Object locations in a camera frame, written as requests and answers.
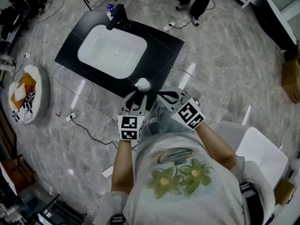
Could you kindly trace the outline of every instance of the black countertop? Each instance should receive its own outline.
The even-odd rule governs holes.
[[[117,24],[115,28],[144,38],[147,42],[147,49],[133,73],[127,78],[117,79],[81,62],[77,56],[78,50],[90,30],[100,24],[107,25],[109,22],[106,13],[86,12],[67,37],[55,62],[122,98],[137,90],[135,84],[140,78],[146,78],[151,83],[151,90],[147,92],[147,110],[149,110],[153,106],[157,91],[163,86],[184,42],[135,21],[131,21],[130,27],[127,29]]]

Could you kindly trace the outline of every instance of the green flower graphic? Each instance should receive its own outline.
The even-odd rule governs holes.
[[[154,188],[155,198],[161,198],[169,192],[171,194],[180,195],[181,192],[178,185],[182,182],[183,177],[177,175],[177,168],[170,167],[166,170],[155,169],[152,172],[153,178],[146,181],[147,188]]]
[[[198,159],[192,159],[192,166],[182,166],[180,173],[185,175],[185,179],[180,183],[184,188],[185,196],[191,195],[202,183],[208,186],[211,183],[211,178],[208,176],[212,167],[207,167],[204,162],[199,162]]]

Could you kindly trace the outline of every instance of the soap dispenser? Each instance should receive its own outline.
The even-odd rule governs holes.
[[[147,92],[151,89],[151,84],[148,82],[146,78],[140,78],[139,81],[135,84],[135,86],[138,88],[141,92]]]
[[[108,18],[110,19],[110,20],[112,20],[113,19],[113,17],[112,17],[112,13],[113,13],[113,11],[114,11],[114,5],[113,4],[108,4],[108,6],[107,6],[107,9],[109,10],[108,12],[107,12],[107,16],[108,16]]]

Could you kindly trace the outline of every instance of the black cable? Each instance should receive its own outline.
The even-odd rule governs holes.
[[[62,5],[61,5],[61,7],[60,7],[59,9],[57,9],[57,11],[56,11],[54,14],[52,14],[51,16],[47,17],[46,19],[44,19],[44,20],[42,20],[42,21],[40,21],[40,22],[37,20],[37,23],[42,23],[42,22],[46,21],[48,18],[53,17],[55,14],[57,14],[57,12],[58,12],[58,11],[62,8],[62,6],[64,5],[64,2],[65,2],[65,0],[62,0]]]
[[[109,142],[109,143],[104,143],[104,142],[102,142],[102,141],[100,141],[100,140],[98,140],[98,139],[96,139],[96,138],[93,138],[93,137],[90,135],[89,131],[88,131],[85,127],[83,127],[83,126],[77,124],[77,123],[73,120],[72,116],[71,116],[70,118],[71,118],[71,120],[72,120],[77,126],[80,126],[80,127],[82,127],[85,131],[87,131],[87,132],[88,132],[88,135],[91,137],[91,139],[93,139],[93,140],[95,140],[95,141],[97,141],[97,142],[99,142],[99,143],[102,143],[103,145],[109,145],[109,144],[112,143],[112,144],[116,147],[116,149],[118,149],[118,147],[114,144],[113,141],[111,141],[111,142]]]
[[[214,3],[214,7],[213,8],[207,8],[207,9],[205,9],[204,11],[206,11],[206,10],[213,10],[215,7],[216,7],[216,4],[215,4],[215,2],[214,2],[214,0],[212,0],[212,2]],[[183,27],[174,27],[172,24],[169,24],[169,27],[172,27],[172,28],[176,28],[176,29],[182,29],[182,28],[184,28],[185,26],[187,26],[189,23],[191,23],[192,22],[192,20],[191,21],[189,21],[186,25],[184,25]]]
[[[23,66],[23,63],[24,63],[24,59],[25,59],[26,55],[24,55],[23,57],[23,61],[22,61],[22,64],[21,64],[21,67],[19,68],[19,70],[17,72],[15,72],[14,76],[13,76],[13,81],[15,79],[15,75],[21,70],[22,66]]]
[[[176,28],[176,29],[182,29],[182,28],[184,28],[185,26],[187,26],[188,24],[190,24],[191,22],[192,22],[192,20],[189,21],[186,25],[184,25],[183,27],[180,27],[180,28],[174,27],[172,24],[169,24],[169,27]]]
[[[134,146],[133,148],[131,148],[131,150],[132,150],[132,149],[135,149],[138,145],[139,145],[139,144],[137,144],[136,146]]]

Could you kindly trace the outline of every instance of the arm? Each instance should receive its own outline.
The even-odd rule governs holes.
[[[120,140],[113,167],[111,191],[129,194],[133,185],[131,141]]]
[[[214,130],[204,122],[196,127],[195,130],[215,161],[228,170],[231,170],[236,165],[234,151]]]

